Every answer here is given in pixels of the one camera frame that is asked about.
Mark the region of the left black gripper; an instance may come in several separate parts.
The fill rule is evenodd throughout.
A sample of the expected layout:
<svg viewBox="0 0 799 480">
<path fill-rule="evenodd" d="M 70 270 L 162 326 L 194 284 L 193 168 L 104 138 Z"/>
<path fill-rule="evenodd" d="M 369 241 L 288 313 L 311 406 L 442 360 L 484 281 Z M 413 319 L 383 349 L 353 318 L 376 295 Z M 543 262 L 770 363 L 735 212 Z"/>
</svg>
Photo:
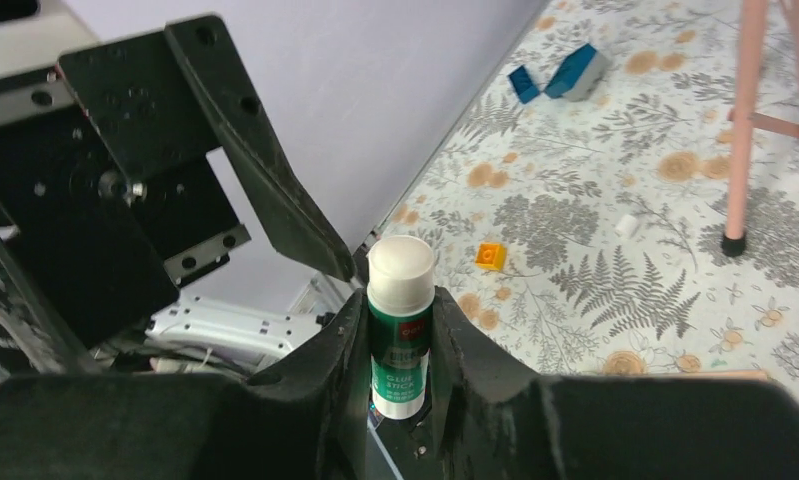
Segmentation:
<svg viewBox="0 0 799 480">
<path fill-rule="evenodd" d="M 217 139 L 272 247 L 350 281 L 352 253 L 211 14 L 0 75 L 0 312 L 43 309 L 92 347 L 225 265 L 250 236 L 207 160 Z M 0 326 L 0 369 L 31 367 Z"/>
</svg>

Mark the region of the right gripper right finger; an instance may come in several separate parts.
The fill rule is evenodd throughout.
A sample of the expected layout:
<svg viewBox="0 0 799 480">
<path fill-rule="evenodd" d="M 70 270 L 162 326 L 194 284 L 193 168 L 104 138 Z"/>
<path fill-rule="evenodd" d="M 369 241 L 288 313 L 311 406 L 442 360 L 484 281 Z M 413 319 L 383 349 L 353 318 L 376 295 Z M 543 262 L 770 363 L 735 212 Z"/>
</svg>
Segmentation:
<svg viewBox="0 0 799 480">
<path fill-rule="evenodd" d="M 447 479 L 799 479 L 799 403 L 772 381 L 540 374 L 444 288 L 431 331 Z"/>
</svg>

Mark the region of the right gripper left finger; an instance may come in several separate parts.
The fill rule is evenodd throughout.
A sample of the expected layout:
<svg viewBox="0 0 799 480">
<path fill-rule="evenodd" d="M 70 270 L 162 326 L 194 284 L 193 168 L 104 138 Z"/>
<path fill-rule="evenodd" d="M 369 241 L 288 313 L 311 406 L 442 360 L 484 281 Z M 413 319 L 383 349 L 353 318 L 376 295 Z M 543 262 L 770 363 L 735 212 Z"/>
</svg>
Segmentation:
<svg viewBox="0 0 799 480">
<path fill-rule="evenodd" d="M 0 479 L 361 479 L 368 306 L 251 383 L 218 374 L 12 376 L 0 382 Z"/>
</svg>

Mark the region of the green white glue stick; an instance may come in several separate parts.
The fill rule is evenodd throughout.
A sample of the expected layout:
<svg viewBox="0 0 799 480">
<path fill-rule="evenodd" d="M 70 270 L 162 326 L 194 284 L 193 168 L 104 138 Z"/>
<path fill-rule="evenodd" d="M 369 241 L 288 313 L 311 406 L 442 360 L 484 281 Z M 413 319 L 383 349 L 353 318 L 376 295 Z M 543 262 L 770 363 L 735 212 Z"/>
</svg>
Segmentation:
<svg viewBox="0 0 799 480">
<path fill-rule="evenodd" d="M 370 249 L 371 393 L 375 410 L 406 420 L 424 404 L 435 297 L 435 255 L 422 239 L 383 237 Z"/>
</svg>

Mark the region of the pink perforated music stand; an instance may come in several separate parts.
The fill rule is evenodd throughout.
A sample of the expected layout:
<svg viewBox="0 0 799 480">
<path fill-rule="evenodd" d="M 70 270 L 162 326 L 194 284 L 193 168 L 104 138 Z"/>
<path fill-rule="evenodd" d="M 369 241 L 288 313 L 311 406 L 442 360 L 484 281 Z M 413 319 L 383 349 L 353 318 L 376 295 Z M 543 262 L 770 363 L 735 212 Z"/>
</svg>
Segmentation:
<svg viewBox="0 0 799 480">
<path fill-rule="evenodd" d="M 781 1 L 779 5 L 794 37 L 799 76 L 799 1 Z M 728 116 L 733 123 L 733 140 L 729 161 L 726 222 L 721 239 L 721 250 L 727 257 L 740 256 L 747 247 L 746 207 L 753 131 L 759 129 L 799 138 L 799 123 L 756 111 L 768 8 L 767 1 L 748 0 L 742 3 L 741 9 L 735 99 Z"/>
</svg>

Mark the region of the tan paper envelope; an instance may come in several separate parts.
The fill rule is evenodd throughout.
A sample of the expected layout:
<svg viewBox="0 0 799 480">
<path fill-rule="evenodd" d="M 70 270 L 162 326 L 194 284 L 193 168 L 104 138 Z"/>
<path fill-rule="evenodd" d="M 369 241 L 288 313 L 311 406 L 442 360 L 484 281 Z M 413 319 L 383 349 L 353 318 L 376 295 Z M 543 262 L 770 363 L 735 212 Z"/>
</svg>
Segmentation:
<svg viewBox="0 0 799 480">
<path fill-rule="evenodd" d="M 635 375 L 635 380 L 739 380 L 763 381 L 770 380 L 769 375 L 763 370 L 729 370 L 714 372 L 688 372 L 688 373 L 662 373 L 654 375 Z"/>
</svg>

